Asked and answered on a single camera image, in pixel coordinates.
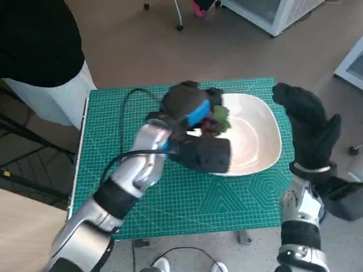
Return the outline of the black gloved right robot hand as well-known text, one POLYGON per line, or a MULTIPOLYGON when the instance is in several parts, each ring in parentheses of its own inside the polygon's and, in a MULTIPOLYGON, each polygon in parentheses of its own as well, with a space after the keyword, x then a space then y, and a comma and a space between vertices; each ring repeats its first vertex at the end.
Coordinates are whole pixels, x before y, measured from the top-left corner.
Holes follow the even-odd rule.
POLYGON ((341 115, 328 118, 321 99, 304 88, 278 83, 272 91, 273 101, 284 107, 291 123, 294 162, 308 170, 330 166, 341 133, 341 115))

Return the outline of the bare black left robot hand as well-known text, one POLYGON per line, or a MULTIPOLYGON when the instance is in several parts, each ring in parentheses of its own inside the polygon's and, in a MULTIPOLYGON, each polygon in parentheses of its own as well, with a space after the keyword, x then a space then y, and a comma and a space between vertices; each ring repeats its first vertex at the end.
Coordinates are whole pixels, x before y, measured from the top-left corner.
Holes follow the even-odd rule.
POLYGON ((201 89, 198 82, 183 81, 169 88, 161 100, 160 110, 187 130, 201 128, 213 107, 222 105, 223 93, 220 88, 201 89))

